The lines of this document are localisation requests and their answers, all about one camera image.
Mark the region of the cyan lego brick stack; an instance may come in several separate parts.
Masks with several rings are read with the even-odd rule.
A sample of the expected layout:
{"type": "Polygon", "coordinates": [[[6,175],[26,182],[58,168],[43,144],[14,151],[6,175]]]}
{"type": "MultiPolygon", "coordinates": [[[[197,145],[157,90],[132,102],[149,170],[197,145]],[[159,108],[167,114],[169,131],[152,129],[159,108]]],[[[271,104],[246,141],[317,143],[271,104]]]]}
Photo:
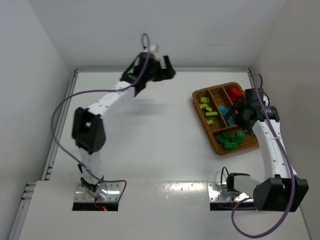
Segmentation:
{"type": "Polygon", "coordinates": [[[220,110],[220,112],[223,116],[225,116],[229,110],[230,110],[229,108],[224,108],[224,109],[220,110]]]}

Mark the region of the green on cyan lego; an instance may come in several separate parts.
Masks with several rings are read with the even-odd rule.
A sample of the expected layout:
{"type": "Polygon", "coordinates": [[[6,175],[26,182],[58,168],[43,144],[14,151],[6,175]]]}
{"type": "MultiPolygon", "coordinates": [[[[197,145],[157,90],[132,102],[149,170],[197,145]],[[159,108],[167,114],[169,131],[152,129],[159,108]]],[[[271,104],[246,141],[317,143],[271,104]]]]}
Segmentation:
{"type": "Polygon", "coordinates": [[[233,126],[233,125],[235,124],[234,119],[233,119],[232,117],[229,117],[229,118],[227,119],[227,124],[228,124],[229,126],[233,126]]]}

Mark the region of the small green lego top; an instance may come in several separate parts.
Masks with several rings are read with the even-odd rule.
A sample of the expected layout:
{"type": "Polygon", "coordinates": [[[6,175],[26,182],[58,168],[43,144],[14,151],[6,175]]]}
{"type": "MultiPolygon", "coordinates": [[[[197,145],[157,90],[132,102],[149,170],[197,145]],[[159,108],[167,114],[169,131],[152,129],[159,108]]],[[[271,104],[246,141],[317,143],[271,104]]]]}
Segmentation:
{"type": "Polygon", "coordinates": [[[240,138],[243,138],[244,137],[244,132],[241,131],[241,130],[238,130],[237,131],[237,136],[240,137],[240,138]]]}

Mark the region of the lime lego brick stack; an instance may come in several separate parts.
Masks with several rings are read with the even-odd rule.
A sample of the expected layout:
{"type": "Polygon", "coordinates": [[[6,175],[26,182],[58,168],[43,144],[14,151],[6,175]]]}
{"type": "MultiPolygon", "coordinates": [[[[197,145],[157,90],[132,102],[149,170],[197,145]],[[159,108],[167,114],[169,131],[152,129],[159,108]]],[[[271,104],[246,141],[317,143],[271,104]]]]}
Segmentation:
{"type": "Polygon", "coordinates": [[[207,118],[214,118],[214,117],[216,117],[217,115],[218,115],[218,113],[217,113],[216,111],[206,112],[206,113],[205,113],[205,116],[206,116],[207,118]]]}

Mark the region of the red lego base brick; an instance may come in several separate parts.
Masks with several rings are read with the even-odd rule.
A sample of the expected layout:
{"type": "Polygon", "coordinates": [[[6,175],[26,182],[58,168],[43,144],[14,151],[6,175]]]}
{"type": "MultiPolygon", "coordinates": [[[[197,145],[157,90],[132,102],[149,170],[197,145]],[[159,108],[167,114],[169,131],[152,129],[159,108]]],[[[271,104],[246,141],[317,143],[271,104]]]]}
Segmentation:
{"type": "Polygon", "coordinates": [[[236,95],[231,95],[229,98],[233,103],[235,103],[239,97],[236,95]]]}

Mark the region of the small lime lego piece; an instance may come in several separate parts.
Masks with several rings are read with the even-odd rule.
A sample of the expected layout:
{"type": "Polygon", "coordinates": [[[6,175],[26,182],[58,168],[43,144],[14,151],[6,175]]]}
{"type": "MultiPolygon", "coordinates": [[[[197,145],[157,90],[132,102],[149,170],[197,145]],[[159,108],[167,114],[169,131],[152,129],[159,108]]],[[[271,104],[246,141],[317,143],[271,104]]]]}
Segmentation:
{"type": "Polygon", "coordinates": [[[214,123],[214,121],[213,121],[212,119],[210,119],[210,120],[207,121],[207,123],[208,123],[209,125],[211,125],[211,124],[214,123]]]}

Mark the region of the lime lego with green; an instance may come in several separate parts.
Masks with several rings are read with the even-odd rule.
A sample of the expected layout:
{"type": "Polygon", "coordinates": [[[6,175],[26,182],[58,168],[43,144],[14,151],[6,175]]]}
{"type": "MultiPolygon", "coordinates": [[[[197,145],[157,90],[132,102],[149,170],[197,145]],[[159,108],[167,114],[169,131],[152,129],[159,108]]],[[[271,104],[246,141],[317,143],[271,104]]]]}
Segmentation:
{"type": "Polygon", "coordinates": [[[201,109],[205,109],[207,106],[208,106],[208,105],[207,105],[206,103],[202,103],[202,104],[199,105],[199,107],[200,107],[201,109]]]}

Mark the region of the small cyan lego brick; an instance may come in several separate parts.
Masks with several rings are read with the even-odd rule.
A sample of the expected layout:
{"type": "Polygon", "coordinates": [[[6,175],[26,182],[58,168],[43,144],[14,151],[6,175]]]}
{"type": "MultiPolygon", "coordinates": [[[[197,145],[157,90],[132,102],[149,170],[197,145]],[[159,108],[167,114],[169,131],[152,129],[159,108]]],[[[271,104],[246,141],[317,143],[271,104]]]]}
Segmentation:
{"type": "Polygon", "coordinates": [[[223,111],[225,110],[225,107],[224,107],[223,105],[219,105],[219,106],[218,106],[218,109],[219,109],[221,112],[223,112],[223,111]]]}

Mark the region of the green rounded lego brick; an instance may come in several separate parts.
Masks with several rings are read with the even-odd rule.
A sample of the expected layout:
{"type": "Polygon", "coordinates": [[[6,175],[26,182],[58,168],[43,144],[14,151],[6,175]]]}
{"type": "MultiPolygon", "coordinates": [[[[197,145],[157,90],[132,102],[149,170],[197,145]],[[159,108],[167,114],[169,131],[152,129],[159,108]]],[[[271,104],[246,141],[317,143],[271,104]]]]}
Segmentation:
{"type": "Polygon", "coordinates": [[[232,137],[232,135],[231,135],[231,133],[230,133],[229,131],[224,131],[224,132],[222,133],[222,135],[223,135],[223,137],[224,137],[225,139],[230,139],[230,138],[232,137]]]}

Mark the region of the dark green lego brick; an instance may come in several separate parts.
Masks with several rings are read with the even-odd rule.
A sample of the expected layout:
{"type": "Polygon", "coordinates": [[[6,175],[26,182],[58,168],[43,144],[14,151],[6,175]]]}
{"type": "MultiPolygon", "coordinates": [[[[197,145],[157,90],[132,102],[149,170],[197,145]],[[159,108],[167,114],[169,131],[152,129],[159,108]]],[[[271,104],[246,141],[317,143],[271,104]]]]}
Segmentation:
{"type": "Polygon", "coordinates": [[[241,144],[243,142],[243,138],[240,136],[233,136],[231,140],[233,143],[237,143],[237,144],[241,144]]]}

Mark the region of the small lime lego brick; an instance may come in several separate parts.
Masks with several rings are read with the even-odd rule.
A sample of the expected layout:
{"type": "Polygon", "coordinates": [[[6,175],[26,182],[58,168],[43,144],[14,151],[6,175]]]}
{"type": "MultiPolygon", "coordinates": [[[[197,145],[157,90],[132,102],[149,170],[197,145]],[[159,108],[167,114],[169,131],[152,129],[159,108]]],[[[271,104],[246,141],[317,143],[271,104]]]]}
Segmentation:
{"type": "Polygon", "coordinates": [[[206,106],[203,110],[204,110],[205,113],[212,112],[212,108],[209,107],[209,106],[206,106]]]}

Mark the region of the thin green lego plate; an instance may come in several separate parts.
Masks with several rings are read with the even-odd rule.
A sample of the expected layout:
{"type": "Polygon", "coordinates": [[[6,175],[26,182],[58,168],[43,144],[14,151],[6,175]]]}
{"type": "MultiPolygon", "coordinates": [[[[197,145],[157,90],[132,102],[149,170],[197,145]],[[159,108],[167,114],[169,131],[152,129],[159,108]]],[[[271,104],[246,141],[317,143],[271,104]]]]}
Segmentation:
{"type": "Polygon", "coordinates": [[[224,144],[227,139],[226,139],[223,135],[218,134],[218,135],[216,136],[216,140],[219,141],[220,143],[224,144]]]}

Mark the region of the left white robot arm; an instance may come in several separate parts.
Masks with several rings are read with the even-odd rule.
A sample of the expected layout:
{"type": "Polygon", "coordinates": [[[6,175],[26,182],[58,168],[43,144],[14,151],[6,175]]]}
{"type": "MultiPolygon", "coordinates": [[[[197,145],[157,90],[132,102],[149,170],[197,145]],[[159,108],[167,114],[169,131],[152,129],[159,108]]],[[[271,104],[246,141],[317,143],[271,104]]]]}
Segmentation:
{"type": "Polygon", "coordinates": [[[107,119],[122,104],[138,95],[149,81],[160,82],[172,79],[176,71],[167,55],[163,57],[165,67],[155,54],[141,52],[122,74],[120,80],[92,105],[78,107],[74,112],[71,136],[80,152],[78,168],[82,173],[81,184],[95,193],[103,182],[100,171],[101,150],[107,140],[107,119]]]}

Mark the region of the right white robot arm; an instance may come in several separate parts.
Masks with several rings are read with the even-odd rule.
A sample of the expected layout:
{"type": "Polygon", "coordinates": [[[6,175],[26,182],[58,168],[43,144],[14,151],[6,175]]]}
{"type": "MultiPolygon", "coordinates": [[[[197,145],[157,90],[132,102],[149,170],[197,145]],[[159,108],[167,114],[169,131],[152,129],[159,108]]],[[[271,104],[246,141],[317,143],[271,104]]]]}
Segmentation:
{"type": "Polygon", "coordinates": [[[258,211],[295,212],[309,190],[308,181],[299,178],[287,163],[279,113],[276,107],[267,106],[263,97],[261,88],[246,89],[244,96],[226,115],[235,115],[236,125],[257,138],[264,164],[264,181],[257,181],[247,173],[232,172],[226,179],[226,189],[252,198],[258,211]]]}

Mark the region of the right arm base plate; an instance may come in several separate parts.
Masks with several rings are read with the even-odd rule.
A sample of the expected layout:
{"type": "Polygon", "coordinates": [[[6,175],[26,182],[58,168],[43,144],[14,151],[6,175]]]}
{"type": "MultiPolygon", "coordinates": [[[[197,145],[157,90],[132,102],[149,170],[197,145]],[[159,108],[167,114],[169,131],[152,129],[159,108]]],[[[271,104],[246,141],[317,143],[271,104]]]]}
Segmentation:
{"type": "Polygon", "coordinates": [[[243,192],[227,191],[227,183],[223,182],[208,182],[208,196],[211,203],[237,203],[248,198],[246,202],[252,203],[253,199],[249,198],[243,192]]]}

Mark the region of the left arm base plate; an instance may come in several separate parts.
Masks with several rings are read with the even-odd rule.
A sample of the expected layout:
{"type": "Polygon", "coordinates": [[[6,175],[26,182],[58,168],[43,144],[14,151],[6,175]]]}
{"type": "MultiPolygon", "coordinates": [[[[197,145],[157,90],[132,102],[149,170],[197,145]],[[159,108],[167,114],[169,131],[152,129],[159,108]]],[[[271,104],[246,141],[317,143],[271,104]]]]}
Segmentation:
{"type": "Polygon", "coordinates": [[[88,190],[80,182],[77,183],[74,202],[75,203],[97,203],[113,204],[117,203],[120,197],[120,183],[99,183],[96,191],[88,190]]]}

